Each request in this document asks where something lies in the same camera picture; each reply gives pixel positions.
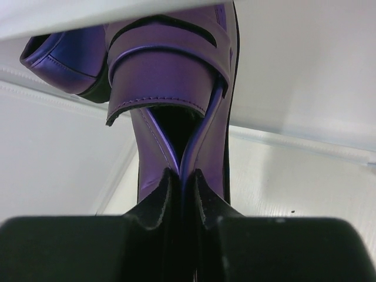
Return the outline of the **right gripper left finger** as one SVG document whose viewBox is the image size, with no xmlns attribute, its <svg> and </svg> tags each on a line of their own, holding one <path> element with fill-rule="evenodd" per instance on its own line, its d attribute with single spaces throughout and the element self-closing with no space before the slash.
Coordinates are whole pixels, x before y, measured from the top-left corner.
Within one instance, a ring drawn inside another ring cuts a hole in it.
<svg viewBox="0 0 376 282">
<path fill-rule="evenodd" d="M 123 215 L 25 216 L 1 225 L 2 281 L 171 281 L 175 173 Z"/>
</svg>

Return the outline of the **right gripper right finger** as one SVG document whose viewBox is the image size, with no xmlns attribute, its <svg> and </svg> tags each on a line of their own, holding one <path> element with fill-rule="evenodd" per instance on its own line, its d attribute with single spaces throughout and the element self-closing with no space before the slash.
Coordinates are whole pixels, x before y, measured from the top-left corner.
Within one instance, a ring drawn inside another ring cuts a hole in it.
<svg viewBox="0 0 376 282">
<path fill-rule="evenodd" d="M 374 281 L 375 267 L 349 222 L 329 217 L 247 217 L 190 178 L 197 281 Z"/>
</svg>

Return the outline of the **purple loafer shoe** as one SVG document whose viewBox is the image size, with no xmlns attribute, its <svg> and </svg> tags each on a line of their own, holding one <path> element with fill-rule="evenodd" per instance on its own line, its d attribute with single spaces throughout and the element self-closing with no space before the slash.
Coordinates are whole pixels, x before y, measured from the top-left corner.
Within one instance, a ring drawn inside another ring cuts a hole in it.
<svg viewBox="0 0 376 282">
<path fill-rule="evenodd" d="M 20 63 L 47 84 L 94 103 L 110 98 L 102 25 L 31 37 Z"/>
<path fill-rule="evenodd" d="M 234 2 L 115 22 L 106 28 L 107 125 L 129 112 L 139 155 L 137 198 L 164 170 L 183 193 L 201 170 L 230 199 L 229 121 L 240 52 Z"/>
</svg>

